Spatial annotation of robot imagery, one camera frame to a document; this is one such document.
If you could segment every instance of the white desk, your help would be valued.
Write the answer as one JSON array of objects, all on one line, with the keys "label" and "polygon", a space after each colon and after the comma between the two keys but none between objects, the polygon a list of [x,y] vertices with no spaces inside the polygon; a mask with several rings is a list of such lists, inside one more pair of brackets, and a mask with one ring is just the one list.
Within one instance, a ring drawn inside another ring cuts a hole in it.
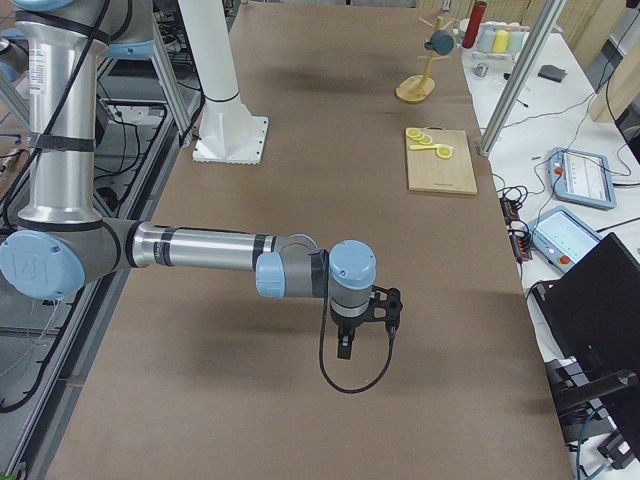
[{"label": "white desk", "polygon": [[[473,73],[474,67],[479,62],[489,65],[489,72],[482,79]],[[513,69],[513,64],[496,60],[473,59],[469,51],[463,52],[463,64],[469,90],[473,95],[473,106],[478,124],[481,128],[484,128],[488,124],[502,90],[507,83],[503,78],[503,74],[510,73]],[[567,71],[567,76],[562,83],[555,83],[537,76],[540,67],[545,64],[553,64]],[[533,68],[525,88],[520,93],[519,99],[526,103],[529,108],[516,103],[507,120],[507,125],[533,115],[562,111],[567,107],[580,103],[593,93],[591,84],[560,34],[552,34]],[[588,104],[589,101],[585,101],[579,107],[575,107],[561,115],[530,119],[520,125],[504,129],[489,156],[493,171],[505,180],[507,186],[525,185],[530,192],[541,191],[543,185],[534,174],[534,165],[544,161],[554,147],[569,146],[576,135],[578,124],[586,115]],[[571,148],[606,155],[611,170],[624,172],[624,167],[616,158],[616,151],[623,144],[624,140],[615,125],[595,123],[587,115],[578,135],[575,137],[575,141],[571,143]],[[640,182],[640,166],[629,149],[627,147],[623,148],[619,155],[631,168],[632,175],[630,177],[614,176],[614,182]],[[520,210],[520,216],[525,221],[535,220],[540,208],[551,195],[551,185],[547,180],[546,165],[538,167],[538,174],[544,180],[545,191],[539,195],[529,195]],[[502,182],[496,179],[496,188],[501,187]],[[640,188],[616,188],[615,193],[618,206],[610,211],[601,211],[572,203],[560,202],[553,198],[546,205],[543,212],[557,205],[565,205],[595,229],[640,215],[640,208],[638,207],[640,205]],[[610,231],[615,232],[635,257],[640,259],[638,250],[640,248],[640,221]],[[528,289],[538,280],[552,280],[560,277],[560,272],[552,267],[539,252],[534,251],[533,256],[533,261],[523,264],[522,285],[525,289]],[[529,300],[529,311],[536,328],[538,345],[544,360],[549,361],[553,358],[561,358],[559,348],[533,299]],[[604,438],[606,438],[606,435],[595,437],[582,447],[581,463],[589,473],[593,472],[602,463],[602,456],[597,452],[596,447]],[[571,454],[571,461],[572,463],[575,462],[573,454]],[[634,461],[622,471],[608,469],[598,478],[602,480],[637,480],[640,478],[640,462]]]}]

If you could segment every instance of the white pillar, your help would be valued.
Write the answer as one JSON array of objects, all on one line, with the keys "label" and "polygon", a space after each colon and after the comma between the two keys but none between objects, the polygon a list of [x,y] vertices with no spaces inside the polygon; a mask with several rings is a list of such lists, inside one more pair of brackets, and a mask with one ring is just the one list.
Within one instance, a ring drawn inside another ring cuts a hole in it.
[{"label": "white pillar", "polygon": [[222,2],[179,0],[179,4],[207,97],[193,159],[260,163],[268,120],[251,116],[240,99]]}]

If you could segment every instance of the computer monitor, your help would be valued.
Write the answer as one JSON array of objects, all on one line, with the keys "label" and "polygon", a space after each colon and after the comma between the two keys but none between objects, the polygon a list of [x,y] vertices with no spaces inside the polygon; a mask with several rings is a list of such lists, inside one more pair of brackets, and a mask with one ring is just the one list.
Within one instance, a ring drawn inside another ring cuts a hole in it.
[{"label": "computer monitor", "polygon": [[[628,369],[640,375],[640,264],[609,234],[544,298],[545,317],[565,357],[590,381]],[[640,387],[601,398],[640,458]]]}]

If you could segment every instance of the brown tabletop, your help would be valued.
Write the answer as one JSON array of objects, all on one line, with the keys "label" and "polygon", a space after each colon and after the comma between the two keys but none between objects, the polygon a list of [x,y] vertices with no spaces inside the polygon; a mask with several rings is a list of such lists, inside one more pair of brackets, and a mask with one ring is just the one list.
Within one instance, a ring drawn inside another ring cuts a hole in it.
[{"label": "brown tabletop", "polygon": [[[409,192],[404,128],[480,132],[459,58],[410,106],[428,30],[415,9],[243,6],[232,46],[243,101],[270,118],[259,166],[183,151],[158,224],[367,242],[405,305],[391,367],[361,395],[317,362],[322,302],[269,300],[253,275],[132,272],[49,472],[54,479],[568,480],[543,362],[489,164],[476,196]],[[328,370],[371,380],[380,325]]]}]

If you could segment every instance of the white mounting base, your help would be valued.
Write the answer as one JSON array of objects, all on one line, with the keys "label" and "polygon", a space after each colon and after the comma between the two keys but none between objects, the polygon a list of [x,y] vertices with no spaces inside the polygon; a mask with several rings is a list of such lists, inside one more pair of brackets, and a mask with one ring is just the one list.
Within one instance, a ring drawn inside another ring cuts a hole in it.
[{"label": "white mounting base", "polygon": [[267,117],[251,116],[240,102],[219,105],[207,101],[204,108],[194,161],[260,163],[269,127]]}]

